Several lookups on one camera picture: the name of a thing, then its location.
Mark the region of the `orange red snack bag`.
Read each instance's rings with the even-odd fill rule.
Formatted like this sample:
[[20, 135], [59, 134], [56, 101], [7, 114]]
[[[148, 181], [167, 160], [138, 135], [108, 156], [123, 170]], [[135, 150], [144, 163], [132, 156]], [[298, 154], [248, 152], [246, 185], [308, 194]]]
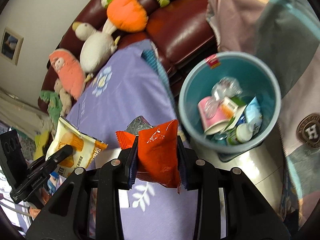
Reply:
[[178, 121], [174, 119], [154, 128], [143, 129], [137, 135], [116, 131], [122, 150], [130, 149], [136, 136], [138, 136], [136, 178], [179, 190], [181, 179], [177, 159]]

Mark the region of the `yellow white snack bag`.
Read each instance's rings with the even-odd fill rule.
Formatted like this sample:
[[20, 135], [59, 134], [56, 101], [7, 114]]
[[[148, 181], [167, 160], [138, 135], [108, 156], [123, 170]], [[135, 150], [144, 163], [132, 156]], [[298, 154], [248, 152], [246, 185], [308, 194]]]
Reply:
[[108, 144], [81, 133], [61, 116], [57, 123], [55, 137], [47, 150], [46, 159], [65, 145], [72, 146], [73, 152], [59, 162], [55, 170], [57, 174], [65, 178], [76, 168], [88, 168], [93, 159], [108, 147]]

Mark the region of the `green food box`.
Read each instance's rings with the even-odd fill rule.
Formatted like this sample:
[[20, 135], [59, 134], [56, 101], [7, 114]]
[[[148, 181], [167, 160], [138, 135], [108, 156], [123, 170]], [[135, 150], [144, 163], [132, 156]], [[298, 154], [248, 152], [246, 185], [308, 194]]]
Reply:
[[228, 121], [222, 130], [223, 132], [233, 129], [236, 126], [236, 123], [242, 116], [246, 106], [247, 105], [238, 97], [224, 98], [219, 106], [219, 110], [221, 110]]

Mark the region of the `blue plastic trash bin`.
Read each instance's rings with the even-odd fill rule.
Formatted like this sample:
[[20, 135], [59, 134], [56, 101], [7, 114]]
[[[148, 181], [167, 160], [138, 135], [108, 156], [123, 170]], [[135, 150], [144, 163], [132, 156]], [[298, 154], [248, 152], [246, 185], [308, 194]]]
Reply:
[[178, 102], [188, 134], [223, 154], [258, 146], [275, 126], [280, 106], [272, 70], [257, 57], [236, 51], [198, 63], [185, 79]]

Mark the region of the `pink paper cup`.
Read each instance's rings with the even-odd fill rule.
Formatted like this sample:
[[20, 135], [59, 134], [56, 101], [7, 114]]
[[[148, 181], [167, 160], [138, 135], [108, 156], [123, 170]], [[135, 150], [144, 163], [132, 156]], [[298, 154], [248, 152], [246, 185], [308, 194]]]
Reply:
[[205, 135], [213, 135], [223, 132], [222, 130], [228, 122], [224, 114], [219, 110], [219, 106], [222, 102], [215, 105], [216, 108], [214, 109], [206, 109], [206, 107], [209, 106], [209, 101], [211, 99], [212, 98], [210, 96], [207, 96], [197, 105]]

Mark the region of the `green white tube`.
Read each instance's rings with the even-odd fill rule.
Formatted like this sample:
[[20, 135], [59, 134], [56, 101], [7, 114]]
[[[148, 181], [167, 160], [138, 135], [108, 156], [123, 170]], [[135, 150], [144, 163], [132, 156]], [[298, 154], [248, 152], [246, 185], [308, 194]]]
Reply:
[[243, 123], [234, 128], [226, 138], [228, 145], [238, 145], [250, 141], [253, 137], [254, 126], [252, 124]]

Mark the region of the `green crocodile plush toy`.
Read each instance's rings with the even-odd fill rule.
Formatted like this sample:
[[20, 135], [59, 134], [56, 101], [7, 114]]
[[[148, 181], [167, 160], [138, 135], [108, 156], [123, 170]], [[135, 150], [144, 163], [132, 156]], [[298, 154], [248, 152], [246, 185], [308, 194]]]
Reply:
[[50, 90], [40, 91], [40, 99], [48, 104], [47, 112], [56, 129], [62, 111], [62, 102], [57, 93]]

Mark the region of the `light blue milk carton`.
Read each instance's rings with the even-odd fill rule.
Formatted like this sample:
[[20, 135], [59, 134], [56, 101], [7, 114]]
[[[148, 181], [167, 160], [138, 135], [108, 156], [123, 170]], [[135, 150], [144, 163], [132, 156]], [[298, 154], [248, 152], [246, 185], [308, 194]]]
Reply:
[[263, 115], [261, 113], [261, 108], [256, 96], [246, 106], [244, 114], [246, 122], [253, 129], [253, 135], [256, 135], [259, 132], [263, 122]]

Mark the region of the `purple floral cloth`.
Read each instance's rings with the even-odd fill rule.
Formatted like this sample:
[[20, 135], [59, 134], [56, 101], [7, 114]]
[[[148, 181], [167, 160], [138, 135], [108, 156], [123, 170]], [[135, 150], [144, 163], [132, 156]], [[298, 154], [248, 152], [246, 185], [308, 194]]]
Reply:
[[[116, 132], [139, 116], [157, 126], [176, 118], [164, 68], [149, 40], [118, 50], [97, 74], [67, 116], [81, 132], [108, 144], [99, 162], [119, 147]], [[120, 193], [125, 239], [192, 239], [197, 191], [137, 179]]]

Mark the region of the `crumpled clear plastic bottle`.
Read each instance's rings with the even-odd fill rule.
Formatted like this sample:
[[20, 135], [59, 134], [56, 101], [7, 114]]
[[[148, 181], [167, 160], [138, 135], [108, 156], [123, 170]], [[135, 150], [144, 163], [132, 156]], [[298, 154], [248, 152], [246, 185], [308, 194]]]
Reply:
[[225, 97], [232, 98], [241, 93], [240, 83], [233, 77], [223, 77], [213, 86], [211, 91], [211, 95], [215, 100], [222, 100]]

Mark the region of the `beige small plush toy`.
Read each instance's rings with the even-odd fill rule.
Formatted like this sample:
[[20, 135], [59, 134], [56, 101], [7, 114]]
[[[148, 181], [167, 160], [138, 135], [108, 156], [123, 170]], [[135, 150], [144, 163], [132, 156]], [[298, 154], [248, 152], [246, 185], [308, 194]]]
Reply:
[[71, 95], [63, 88], [60, 79], [56, 79], [54, 85], [54, 92], [58, 94], [62, 103], [61, 115], [67, 116], [72, 108]]

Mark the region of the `red sticker on bin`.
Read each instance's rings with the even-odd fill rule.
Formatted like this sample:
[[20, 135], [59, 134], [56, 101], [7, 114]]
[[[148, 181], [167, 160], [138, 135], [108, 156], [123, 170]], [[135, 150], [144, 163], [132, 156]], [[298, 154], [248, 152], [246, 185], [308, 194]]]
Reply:
[[210, 67], [210, 69], [214, 69], [221, 65], [221, 62], [219, 60], [219, 57], [217, 54], [210, 55], [205, 59], [206, 64]]

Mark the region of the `pink salmon plush toy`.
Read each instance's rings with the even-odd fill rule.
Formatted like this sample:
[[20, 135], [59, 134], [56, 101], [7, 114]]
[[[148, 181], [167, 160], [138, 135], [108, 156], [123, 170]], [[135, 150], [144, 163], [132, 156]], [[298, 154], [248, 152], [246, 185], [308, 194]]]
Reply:
[[78, 100], [85, 88], [85, 72], [80, 62], [68, 50], [56, 49], [49, 55], [52, 68], [58, 75], [63, 88]]

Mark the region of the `white duck plush toy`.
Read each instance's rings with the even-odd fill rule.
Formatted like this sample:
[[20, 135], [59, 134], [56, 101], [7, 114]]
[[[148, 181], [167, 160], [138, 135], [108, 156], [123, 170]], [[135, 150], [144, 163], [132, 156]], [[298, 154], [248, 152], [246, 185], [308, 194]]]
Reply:
[[72, 29], [76, 37], [84, 41], [80, 53], [80, 65], [86, 73], [97, 72], [116, 52], [120, 37], [95, 29], [85, 22], [74, 22]]

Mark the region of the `orange carrot plush toy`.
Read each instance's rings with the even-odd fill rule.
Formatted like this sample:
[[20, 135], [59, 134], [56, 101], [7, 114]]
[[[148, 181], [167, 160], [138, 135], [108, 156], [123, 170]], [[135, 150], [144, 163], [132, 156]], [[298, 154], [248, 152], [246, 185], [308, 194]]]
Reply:
[[101, 5], [107, 14], [103, 32], [112, 34], [119, 29], [137, 33], [146, 28], [148, 16], [138, 0], [101, 0]]

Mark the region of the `plaid pink grey blanket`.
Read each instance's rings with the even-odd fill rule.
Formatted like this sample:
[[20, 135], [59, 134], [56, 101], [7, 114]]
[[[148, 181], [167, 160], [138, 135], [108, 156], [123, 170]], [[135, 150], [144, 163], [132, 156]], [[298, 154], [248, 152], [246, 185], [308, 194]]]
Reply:
[[208, 0], [219, 51], [252, 54], [281, 92], [278, 118], [291, 186], [280, 214], [303, 226], [319, 202], [319, 10], [312, 0]]

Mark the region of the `framed wall picture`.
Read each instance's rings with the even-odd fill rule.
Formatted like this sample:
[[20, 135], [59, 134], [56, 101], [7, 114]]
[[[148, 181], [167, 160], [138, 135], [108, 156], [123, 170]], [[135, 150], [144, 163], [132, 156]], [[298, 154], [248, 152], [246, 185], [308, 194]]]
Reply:
[[16, 66], [18, 64], [23, 40], [24, 38], [21, 35], [10, 28], [4, 28], [1, 39], [1, 56]]

